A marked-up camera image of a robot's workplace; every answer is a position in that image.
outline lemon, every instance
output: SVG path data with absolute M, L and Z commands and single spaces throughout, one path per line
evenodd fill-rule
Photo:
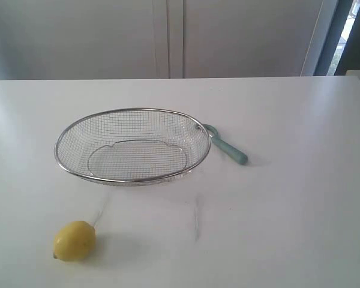
M 73 221 L 63 227 L 53 242 L 54 258 L 81 260 L 95 247 L 95 229 L 85 221 Z

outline white countertop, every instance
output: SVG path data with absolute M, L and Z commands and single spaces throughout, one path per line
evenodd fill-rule
M 182 179 L 109 187 L 55 163 L 66 126 L 125 107 L 214 125 L 250 164 L 212 146 Z M 94 253 L 53 259 L 55 233 L 107 196 Z M 0 287 L 360 287 L 360 81 L 0 82 Z

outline strainer handle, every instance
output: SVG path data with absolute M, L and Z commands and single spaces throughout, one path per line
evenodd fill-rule
M 211 140 L 214 145 L 219 147 L 223 152 L 225 152 L 230 158 L 232 158 L 238 164 L 244 165 L 248 161 L 248 157 L 243 152 L 237 150 L 235 147 L 221 140 L 218 136 L 212 137 Z

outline wire mesh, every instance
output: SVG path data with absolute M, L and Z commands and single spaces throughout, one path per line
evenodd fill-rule
M 55 157 L 68 172 L 94 182 L 139 185 L 187 173 L 209 152 L 206 130 L 168 110 L 123 109 L 85 117 L 63 131 Z

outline metal rim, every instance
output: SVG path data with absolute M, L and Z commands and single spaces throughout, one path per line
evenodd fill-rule
M 196 163 L 194 163 L 192 166 L 190 166 L 188 168 L 184 168 L 184 169 L 179 170 L 179 171 L 174 172 L 174 173 L 163 174 L 163 175 L 155 176 L 155 177 L 134 179 L 134 180 L 106 179 L 106 178 L 99 178 L 99 177 L 95 177 L 95 176 L 89 176 L 89 175 L 86 175 L 86 174 L 75 172 L 75 171 L 73 171 L 73 170 L 71 170 L 71 169 L 69 169 L 69 168 L 67 168 L 67 167 L 65 167 L 63 165 L 63 163 L 61 162 L 61 160 L 59 158 L 59 155 L 58 155 L 59 144 L 60 144 L 61 139 L 65 136 L 65 134 L 72 127 L 76 126 L 78 123 L 81 123 L 81 122 L 83 122 L 83 121 L 85 121 L 87 119 L 93 118 L 93 117 L 97 117 L 97 116 L 101 116 L 101 115 L 105 115 L 105 114 L 111 114 L 111 113 L 115 113 L 115 112 L 126 112 L 126 111 L 156 111 L 156 112 L 165 112 L 165 113 L 181 115 L 181 116 L 190 118 L 207 135 L 207 137 L 208 137 L 208 148 L 207 148 L 205 154 L 203 155 L 203 157 L 200 158 Z M 73 122 L 66 129 L 64 129 L 64 131 L 61 133 L 61 135 L 57 139 L 57 141 L 55 143 L 54 153 L 55 153 L 55 160 L 56 160 L 56 162 L 59 164 L 59 166 L 61 168 L 63 168 L 65 171 L 67 171 L 68 173 L 70 173 L 72 175 L 76 175 L 76 176 L 84 178 L 84 179 L 91 179 L 91 180 L 103 181 L 103 182 L 108 182 L 108 183 L 145 183 L 145 182 L 157 181 L 157 180 L 161 180 L 161 179 L 167 179 L 167 178 L 174 177 L 174 176 L 177 176 L 177 175 L 180 175 L 180 174 L 183 174 L 183 173 L 190 172 L 192 169 L 194 169 L 196 166 L 198 166 L 202 161 L 204 161 L 204 159 L 206 158 L 206 156 L 209 153 L 210 148 L 211 148 L 211 139 L 209 137 L 208 131 L 203 126 L 203 124 L 199 120 L 197 120 L 196 118 L 194 118 L 194 117 L 192 117 L 192 116 L 190 116 L 188 114 L 184 114 L 184 113 L 176 112 L 176 111 L 172 111 L 172 110 L 156 109 L 156 108 L 145 108 L 145 107 L 144 108 L 135 107 L 135 108 L 124 108 L 124 109 L 115 109 L 115 110 L 103 111 L 103 112 L 88 115 L 86 117 L 83 117 L 83 118 Z

